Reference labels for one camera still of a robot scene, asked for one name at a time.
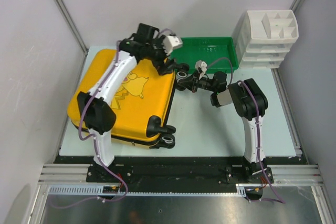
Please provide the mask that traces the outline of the yellow Pikachu hard-shell suitcase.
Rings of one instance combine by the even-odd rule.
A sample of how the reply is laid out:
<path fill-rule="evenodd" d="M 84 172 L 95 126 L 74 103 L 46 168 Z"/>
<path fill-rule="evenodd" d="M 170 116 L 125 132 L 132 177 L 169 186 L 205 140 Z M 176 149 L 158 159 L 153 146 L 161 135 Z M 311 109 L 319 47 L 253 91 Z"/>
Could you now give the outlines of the yellow Pikachu hard-shell suitcase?
<path fill-rule="evenodd" d="M 78 129 L 80 110 L 77 102 L 79 92 L 88 92 L 107 70 L 116 54 L 115 49 L 97 52 L 69 105 L 68 116 Z M 111 109 L 116 122 L 111 137 L 133 146 L 148 148 L 173 148 L 176 128 L 167 125 L 176 86 L 176 74 L 159 76 L 149 60 L 142 60 L 127 75 L 118 88 Z"/>

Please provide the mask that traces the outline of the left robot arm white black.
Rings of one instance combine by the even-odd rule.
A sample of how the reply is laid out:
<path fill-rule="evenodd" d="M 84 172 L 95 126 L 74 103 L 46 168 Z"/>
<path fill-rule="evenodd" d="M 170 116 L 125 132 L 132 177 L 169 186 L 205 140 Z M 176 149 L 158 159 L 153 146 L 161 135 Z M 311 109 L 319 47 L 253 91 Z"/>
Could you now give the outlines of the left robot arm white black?
<path fill-rule="evenodd" d="M 117 116 L 111 109 L 112 100 L 127 75 L 142 60 L 149 60 L 159 75 L 171 73 L 176 69 L 176 60 L 169 60 L 171 53 L 183 46 L 181 38 L 171 29 L 159 30 L 140 23 L 136 33 L 116 43 L 114 59 L 98 82 L 87 92 L 79 92 L 77 103 L 80 113 L 78 125 L 79 138 L 84 141 L 93 138 L 94 160 L 100 165 L 98 176 L 105 182 L 115 178 L 116 169 L 111 166 L 114 153 L 111 132 Z M 82 136 L 82 127 L 89 131 Z"/>

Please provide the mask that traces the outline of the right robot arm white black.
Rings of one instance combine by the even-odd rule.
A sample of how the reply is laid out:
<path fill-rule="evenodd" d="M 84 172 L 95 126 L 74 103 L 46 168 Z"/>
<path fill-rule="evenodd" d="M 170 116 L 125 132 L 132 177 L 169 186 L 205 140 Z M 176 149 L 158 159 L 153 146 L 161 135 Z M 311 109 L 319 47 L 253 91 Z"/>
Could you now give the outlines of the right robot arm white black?
<path fill-rule="evenodd" d="M 262 147 L 262 122 L 268 109 L 268 100 L 254 79 L 227 83 L 227 74 L 218 71 L 212 78 L 196 70 L 191 76 L 180 78 L 177 89 L 211 91 L 211 104 L 217 108 L 233 104 L 244 126 L 245 151 L 241 174 L 249 183 L 270 183 L 271 172 L 267 171 L 266 155 Z"/>

